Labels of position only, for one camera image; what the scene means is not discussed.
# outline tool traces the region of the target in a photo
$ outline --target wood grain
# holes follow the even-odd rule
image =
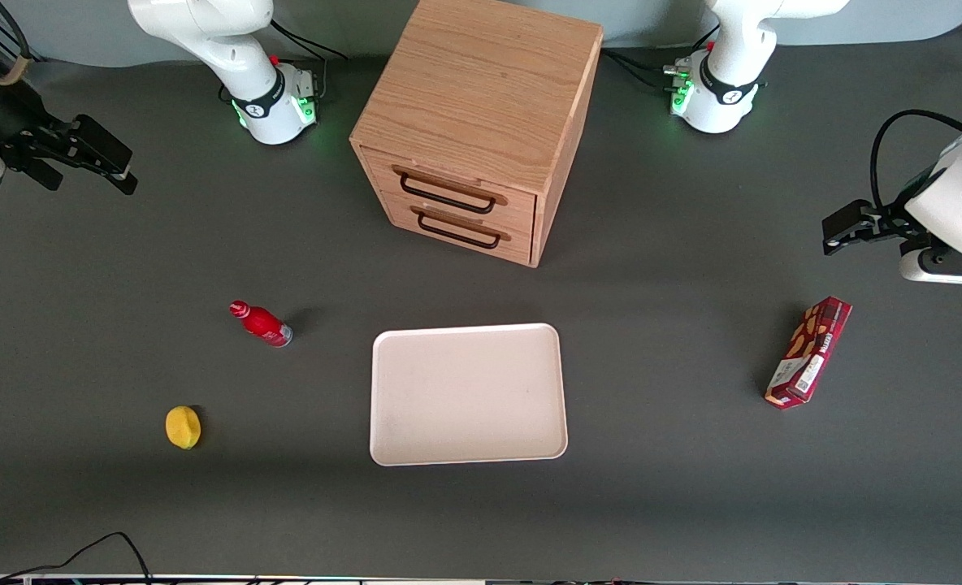
[[[540,195],[600,38],[497,0],[421,0],[352,140]]]
[[[538,266],[588,110],[600,25],[497,0],[419,0],[351,132],[395,225]],[[485,206],[480,214],[453,202]],[[419,229],[418,212],[482,249]]]
[[[596,63],[599,59],[600,45],[596,45],[593,47],[593,55],[590,56],[589,63],[586,63],[585,81],[574,100],[574,111],[571,111],[570,121],[564,132],[565,136],[560,143],[561,149],[557,153],[556,166],[549,175],[549,185],[545,190],[547,196],[538,197],[535,208],[535,240],[532,245],[532,263],[536,267],[540,263],[540,258],[543,257],[549,230],[553,228],[554,215],[557,213],[557,207],[564,193],[567,174],[571,170],[571,163],[574,162],[574,153],[578,152],[579,141],[582,140],[586,112],[589,111],[589,95],[593,90],[593,78],[596,77]]]
[[[391,223],[397,227],[422,234],[422,236],[447,241],[449,244],[459,245],[462,248],[472,249],[475,252],[529,266],[532,241],[529,231],[522,232],[500,229],[492,225],[482,225],[477,219],[467,218],[462,214],[453,214],[453,212],[444,210],[444,208],[437,208],[430,204],[421,204],[395,193],[382,193],[381,197],[384,197],[385,202],[387,202]],[[459,236],[469,237],[471,240],[482,241],[482,243],[492,241],[492,234],[499,234],[499,244],[495,249],[484,249],[477,247],[477,245],[465,244],[459,240],[452,240],[452,238],[422,230],[418,223],[419,211],[425,212],[428,225],[457,233]]]
[[[410,181],[408,184],[418,186],[421,189],[428,190],[428,192],[476,206],[483,206],[489,197],[496,199],[495,206],[488,214],[471,214],[469,211],[459,210],[456,207],[404,192],[401,188],[401,178],[396,170],[407,167],[407,160],[365,147],[362,148],[362,152],[367,164],[369,164],[370,177],[375,183],[377,195],[384,203],[385,210],[388,208],[387,193],[392,193],[392,195],[397,195],[401,200],[409,201],[411,204],[426,205],[434,208],[434,210],[448,212],[448,214],[462,215],[465,218],[473,219],[479,225],[499,230],[510,230],[521,234],[526,240],[531,240],[535,218],[535,196],[529,195],[529,193],[508,192],[507,189],[500,189],[499,192],[481,188],[471,189],[469,185],[455,185],[453,183],[448,184],[450,188],[441,188],[440,185],[436,184],[439,181],[432,180],[433,178],[413,169],[414,173],[411,176],[427,178],[428,183],[422,184]]]

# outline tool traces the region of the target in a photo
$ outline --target black metal handle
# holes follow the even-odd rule
[[[444,229],[441,229],[441,228],[428,226],[426,223],[423,223],[424,218],[430,218],[430,215],[424,214],[424,212],[417,210],[417,223],[419,225],[419,229],[422,229],[423,231],[429,231],[430,233],[436,233],[437,236],[451,237],[452,240],[462,241],[463,244],[477,245],[478,248],[495,249],[496,246],[499,245],[499,240],[502,240],[501,234],[487,233],[487,232],[485,232],[485,236],[492,236],[496,238],[491,244],[484,243],[484,241],[471,240],[471,238],[469,237],[459,236],[458,233],[451,233],[451,231],[445,231]]]
[[[401,173],[401,176],[402,190],[404,190],[406,193],[412,193],[415,196],[424,197],[424,199],[444,203],[445,205],[452,205],[452,207],[458,207],[460,210],[469,211],[471,214],[488,214],[488,212],[491,212],[493,208],[496,207],[495,197],[489,197],[488,205],[485,205],[485,207],[477,207],[477,205],[471,205],[470,203],[463,203],[462,201],[456,201],[455,199],[449,199],[448,197],[441,197],[440,195],[437,195],[437,193],[426,192],[426,190],[419,188],[411,188],[409,185],[405,184],[405,182],[410,178],[410,175],[408,175],[408,173]]]

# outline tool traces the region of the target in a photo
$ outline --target white tray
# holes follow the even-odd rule
[[[381,466],[554,459],[567,449],[560,340],[545,323],[381,333],[369,451]]]

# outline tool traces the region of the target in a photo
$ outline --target lemon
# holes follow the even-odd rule
[[[167,438],[182,449],[196,447],[199,441],[199,416],[188,406],[176,406],[167,414]]]

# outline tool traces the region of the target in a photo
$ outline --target gray table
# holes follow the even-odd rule
[[[729,136],[601,63],[538,270],[388,225],[347,143],[381,64],[330,71],[321,125],[278,148],[205,67],[53,66],[49,107],[121,137],[141,185],[3,186],[0,571],[125,530],[157,573],[962,583],[962,288],[901,280],[894,245],[820,252],[883,119],[962,119],[962,34],[782,48]],[[886,192],[953,137],[901,123]],[[763,387],[829,295],[850,325],[779,412]],[[243,333],[235,297],[294,344]],[[566,455],[370,460],[376,334],[535,321],[560,331]],[[177,404],[206,412],[195,451],[164,436]],[[137,566],[115,542],[72,569]]]

